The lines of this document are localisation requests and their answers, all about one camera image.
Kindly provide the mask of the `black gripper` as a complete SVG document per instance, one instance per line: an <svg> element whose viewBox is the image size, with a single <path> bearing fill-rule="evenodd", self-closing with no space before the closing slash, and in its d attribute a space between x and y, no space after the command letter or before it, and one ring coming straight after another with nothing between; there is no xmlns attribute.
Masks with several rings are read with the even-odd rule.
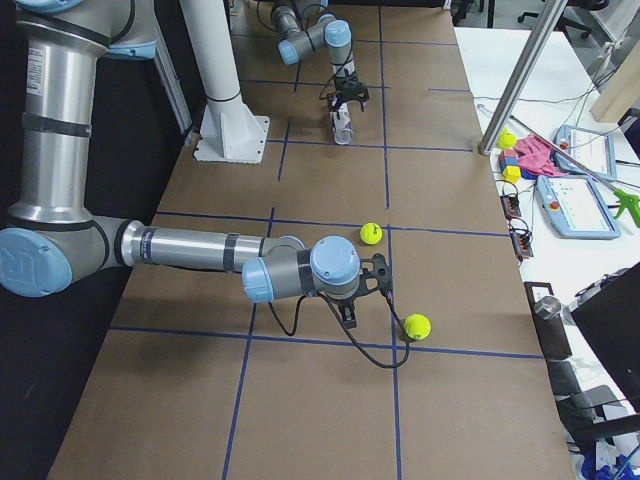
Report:
<svg viewBox="0 0 640 480"><path fill-rule="evenodd" d="M334 77L335 92L327 95L326 101L330 112L338 112L341 100L358 100L360 110L365 112L369 100L368 88L361 82L356 73L345 75L344 71Z"/></svg>
<svg viewBox="0 0 640 480"><path fill-rule="evenodd" d="M349 329L357 327L356 306L355 302L359 298L357 293L349 296L328 293L327 298L331 308L339 311L341 315L341 323L348 325Z"/></svg>

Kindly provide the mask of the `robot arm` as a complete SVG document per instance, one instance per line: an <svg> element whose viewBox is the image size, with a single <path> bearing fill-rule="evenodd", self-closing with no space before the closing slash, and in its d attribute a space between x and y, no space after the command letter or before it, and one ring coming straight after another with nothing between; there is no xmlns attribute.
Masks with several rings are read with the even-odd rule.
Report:
<svg viewBox="0 0 640 480"><path fill-rule="evenodd" d="M306 248L292 236L168 229L86 208L97 62L161 53L152 2L20 1L16 21L29 52L21 197L1 233L5 289L44 297L106 268L164 265L238 274L256 304L319 296L344 328L355 326L365 272L343 237Z"/></svg>
<svg viewBox="0 0 640 480"><path fill-rule="evenodd" d="M325 85L333 90L322 89L319 98L330 112L336 113L350 102L365 108L369 91L356 71L350 25L330 12L326 1L275 1L270 22L280 35L278 50L287 65L327 50L332 76Z"/></svg>

